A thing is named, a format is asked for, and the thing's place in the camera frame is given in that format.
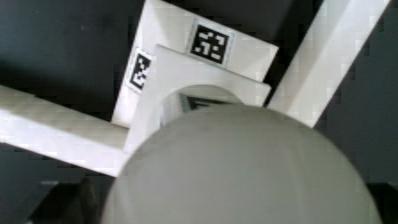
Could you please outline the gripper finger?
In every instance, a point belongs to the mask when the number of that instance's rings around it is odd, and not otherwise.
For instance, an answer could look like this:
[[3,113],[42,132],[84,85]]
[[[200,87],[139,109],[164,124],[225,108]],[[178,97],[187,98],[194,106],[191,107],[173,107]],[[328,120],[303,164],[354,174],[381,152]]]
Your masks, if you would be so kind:
[[3,224],[29,224],[29,218],[36,211],[36,208],[51,194],[52,189],[61,184],[59,181],[42,181],[35,188],[29,190],[29,193],[24,196],[24,199],[19,202],[17,208],[11,211],[11,214],[6,217]]

